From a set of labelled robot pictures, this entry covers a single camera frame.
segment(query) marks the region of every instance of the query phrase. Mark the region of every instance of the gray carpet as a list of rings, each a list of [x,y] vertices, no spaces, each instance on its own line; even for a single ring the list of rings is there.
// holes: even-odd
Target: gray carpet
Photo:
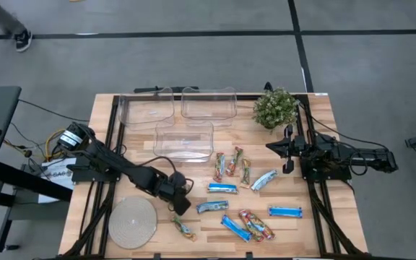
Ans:
[[[302,30],[416,29],[416,1],[295,0]],[[131,33],[184,30],[291,30],[282,0],[0,0],[34,33]],[[316,92],[328,92],[344,134],[385,144],[400,170],[370,170],[354,179],[370,252],[416,259],[416,35],[307,36],[305,49]],[[303,92],[293,36],[34,40],[19,54],[0,40],[0,85],[76,118],[89,118],[96,93],[136,87],[196,85],[262,90],[264,83]],[[69,120],[19,104],[13,122],[44,142]],[[11,142],[26,142],[13,129]],[[0,160],[25,160],[3,147]],[[4,208],[0,207],[0,224]],[[9,243],[20,250],[0,259],[52,257],[64,220],[13,223]]]

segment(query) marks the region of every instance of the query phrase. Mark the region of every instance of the round woven mat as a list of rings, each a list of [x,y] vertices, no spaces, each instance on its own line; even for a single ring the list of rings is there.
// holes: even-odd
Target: round woven mat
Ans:
[[[112,211],[108,231],[113,242],[122,248],[143,246],[157,229],[157,213],[141,197],[127,197]]]

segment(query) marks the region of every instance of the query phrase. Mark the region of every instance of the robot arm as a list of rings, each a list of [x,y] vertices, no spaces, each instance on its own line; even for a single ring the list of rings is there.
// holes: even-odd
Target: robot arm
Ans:
[[[289,125],[284,130],[283,140],[266,144],[267,148],[287,159],[283,173],[294,170],[292,157],[300,158],[303,176],[316,180],[346,181],[351,179],[350,172],[355,173],[353,166],[371,167],[385,173],[398,169],[393,153],[387,149],[355,148],[325,134],[317,134],[316,144],[311,145],[301,135],[292,139],[292,134],[293,127]]]
[[[94,131],[85,125],[72,123],[62,134],[58,145],[68,155],[86,158],[83,160],[86,164],[67,166],[74,173],[85,168],[104,175],[116,171],[128,176],[129,181],[141,191],[172,204],[179,215],[191,206],[186,198],[186,178],[182,173],[174,168],[175,172],[168,177],[154,167],[135,165],[96,140]]]

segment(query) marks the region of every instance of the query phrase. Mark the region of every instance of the green plant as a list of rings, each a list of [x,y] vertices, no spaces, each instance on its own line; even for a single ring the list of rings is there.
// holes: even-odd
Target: green plant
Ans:
[[[266,94],[254,103],[253,119],[271,130],[277,126],[295,123],[297,104],[295,98],[282,89],[266,91]]]

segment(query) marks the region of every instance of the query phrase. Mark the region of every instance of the wooden table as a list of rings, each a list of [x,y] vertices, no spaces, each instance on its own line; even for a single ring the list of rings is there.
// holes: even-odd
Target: wooden table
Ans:
[[[308,96],[313,116],[335,129],[329,96],[314,94]],[[97,138],[102,141],[105,139],[107,131],[112,99],[112,94],[96,95],[92,109],[90,127],[95,130]],[[256,124],[251,119],[253,105],[252,100],[239,100],[237,102],[238,115],[234,118],[232,126],[214,128],[214,153],[209,162],[177,162],[175,164],[177,169],[187,178],[192,178],[195,181],[194,189],[188,195],[192,206],[182,216],[182,220],[197,234],[198,240],[192,242],[176,230],[174,224],[169,220],[172,213],[168,211],[165,202],[138,191],[134,188],[134,184],[129,182],[128,178],[122,178],[116,187],[114,206],[128,196],[143,196],[149,199],[157,210],[157,231],[147,244],[135,250],[120,248],[109,237],[105,257],[147,258],[153,257],[154,253],[161,253],[162,257],[172,258],[245,257],[247,251],[253,252],[255,257],[319,256],[308,188],[306,182],[301,178],[299,163],[295,163],[295,170],[291,174],[281,174],[284,160],[281,160],[279,156],[264,145],[281,140],[283,138],[283,128],[275,129],[272,133],[269,133],[268,130]],[[180,101],[175,101],[175,120],[182,120]],[[322,133],[334,136],[323,126],[316,124],[315,128]],[[113,142],[116,141],[118,133],[118,120],[114,129]],[[152,151],[153,130],[126,130],[123,143],[127,147],[124,156],[133,163],[141,163],[155,156]],[[224,152],[227,155],[226,160],[229,160],[235,146],[242,147],[244,156],[251,160],[252,181],[271,169],[280,172],[279,177],[265,186],[258,194],[244,188],[240,188],[239,195],[208,194],[207,185],[212,182],[215,169],[215,153]],[[167,174],[172,173],[168,162],[164,160],[156,161],[152,166]],[[240,170],[237,170],[234,177],[225,176],[223,182],[239,184],[240,172]],[[328,181],[327,183],[335,220],[347,237],[360,250],[367,251],[357,205],[351,189],[341,181]],[[59,249],[60,254],[68,250],[78,239],[79,226],[89,187],[90,183],[80,183],[74,188]],[[106,190],[104,188],[103,197],[105,197]],[[90,198],[87,219],[90,216],[93,199],[94,192]],[[197,204],[216,200],[229,201],[230,208],[226,213],[239,224],[243,223],[238,218],[238,212],[241,209],[252,210],[270,226],[275,232],[276,238],[261,243],[253,241],[245,243],[236,234],[220,224],[224,212],[196,213],[195,206]],[[302,207],[303,218],[270,217],[267,214],[269,205]],[[322,220],[322,223],[326,236],[327,251],[332,251],[328,228],[325,221]],[[101,228],[102,224],[100,223],[95,233],[93,253],[98,252]]]

